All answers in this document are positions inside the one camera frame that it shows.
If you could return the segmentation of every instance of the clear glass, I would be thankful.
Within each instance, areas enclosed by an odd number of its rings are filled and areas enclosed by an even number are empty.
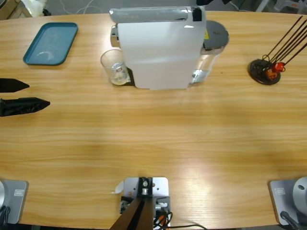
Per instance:
[[[105,52],[101,56],[100,62],[105,68],[110,81],[114,85],[124,85],[127,82],[130,82],[130,77],[127,67],[124,63],[124,58],[121,50],[111,49]]]

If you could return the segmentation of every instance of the metal plate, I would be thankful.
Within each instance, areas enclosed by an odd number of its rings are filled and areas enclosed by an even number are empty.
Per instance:
[[[271,181],[270,194],[273,199],[277,221],[282,225],[288,223],[281,218],[280,213],[286,211],[291,218],[298,222],[296,210],[293,207],[292,190],[296,180]]]
[[[124,180],[124,195],[136,198],[139,178],[129,177]],[[153,177],[153,197],[169,196],[168,179],[166,177]]]
[[[2,181],[5,186],[4,205],[10,207],[8,223],[17,224],[22,213],[28,183],[26,181]]]

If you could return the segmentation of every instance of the teal tray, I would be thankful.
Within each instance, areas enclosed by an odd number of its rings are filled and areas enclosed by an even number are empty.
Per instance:
[[[28,65],[62,64],[77,34],[76,23],[44,24],[24,55]]]

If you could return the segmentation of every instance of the red object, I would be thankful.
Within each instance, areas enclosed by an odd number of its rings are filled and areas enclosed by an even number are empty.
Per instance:
[[[273,65],[272,70],[275,73],[284,72],[284,63],[283,62],[277,62],[275,65]]]

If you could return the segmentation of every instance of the machine lid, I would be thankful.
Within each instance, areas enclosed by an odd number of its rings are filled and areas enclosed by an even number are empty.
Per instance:
[[[207,21],[207,31],[203,42],[206,50],[225,47],[229,42],[229,35],[225,27],[215,21]]]
[[[176,22],[188,19],[186,7],[139,7],[110,9],[115,23]]]

